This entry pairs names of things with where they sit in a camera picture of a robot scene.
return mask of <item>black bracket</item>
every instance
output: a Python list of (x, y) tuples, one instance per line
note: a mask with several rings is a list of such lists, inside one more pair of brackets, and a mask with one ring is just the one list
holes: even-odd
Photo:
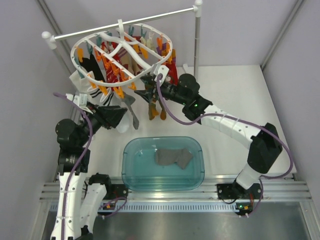
[(261, 196), (261, 187), (259, 183), (254, 183), (248, 190), (242, 191), (239, 194), (238, 191), (235, 190), (233, 183), (221, 183), (216, 185), (216, 189), (218, 192), (218, 199), (220, 200), (250, 200), (259, 199)]

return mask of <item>gray cloth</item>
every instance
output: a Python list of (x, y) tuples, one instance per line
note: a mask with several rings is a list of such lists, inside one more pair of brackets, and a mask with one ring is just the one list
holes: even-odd
[(162, 166), (176, 163), (180, 168), (185, 169), (193, 158), (188, 149), (165, 149), (160, 148), (155, 151), (155, 162)]
[(137, 116), (135, 115), (135, 113), (134, 113), (134, 111), (133, 111), (133, 109), (131, 107), (131, 105), (136, 101), (136, 99), (133, 96), (131, 96), (131, 95), (125, 93), (125, 92), (123, 92), (123, 94), (124, 94), (124, 98), (122, 98), (121, 101), (126, 104), (126, 106), (128, 107), (129, 112), (132, 114), (133, 127), (134, 127), (135, 130), (137, 130), (139, 128), (139, 120), (138, 120)]

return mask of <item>translucent blue tub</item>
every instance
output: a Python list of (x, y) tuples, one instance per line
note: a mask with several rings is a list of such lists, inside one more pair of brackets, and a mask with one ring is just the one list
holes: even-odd
[[(157, 149), (188, 149), (193, 158), (185, 169), (176, 163), (156, 163)], [(205, 178), (200, 144), (187, 136), (143, 137), (130, 141), (123, 151), (122, 180), (133, 191), (181, 191), (197, 188)]]

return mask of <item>gray towel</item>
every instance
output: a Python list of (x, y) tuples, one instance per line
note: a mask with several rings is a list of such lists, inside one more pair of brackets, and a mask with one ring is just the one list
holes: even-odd
[(155, 151), (155, 162), (162, 166), (176, 163), (180, 168), (185, 169), (193, 158), (188, 149), (165, 149), (160, 148)]

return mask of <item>horizontal bar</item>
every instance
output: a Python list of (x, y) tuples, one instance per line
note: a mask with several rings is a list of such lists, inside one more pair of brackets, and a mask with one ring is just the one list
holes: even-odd
[[(124, 26), (125, 25), (132, 25), (132, 24), (140, 24), (140, 23), (144, 23), (144, 22), (148, 22), (148, 21), (153, 21), (153, 20), (157, 20), (157, 19), (163, 19), (163, 18), (166, 18), (166, 17), (179, 15), (179, 14), (190, 13), (190, 12), (194, 12), (194, 11), (195, 11), (194, 7), (190, 7), (190, 8), (186, 8), (186, 9), (182, 9), (182, 10), (178, 10), (178, 11), (162, 13), (162, 14), (159, 14), (159, 15), (147, 16), (147, 17), (136, 19), (136, 20), (124, 21), (122, 24)], [(107, 26), (100, 26), (100, 27), (96, 27), (96, 28), (92, 28), (92, 29), (83, 30), (83, 31), (77, 31), (77, 32), (73, 32), (73, 33), (53, 36), (53, 38), (56, 41), (61, 41), (61, 40), (65, 40), (65, 39), (68, 39), (68, 38), (78, 37), (78, 36), (81, 36), (81, 35), (89, 35), (89, 34), (93, 34), (93, 33), (97, 33), (97, 32), (102, 32), (102, 31), (114, 29), (114, 28), (116, 28), (118, 26), (119, 26), (119, 23), (115, 23), (115, 24), (111, 24), (111, 25), (107, 25)]]

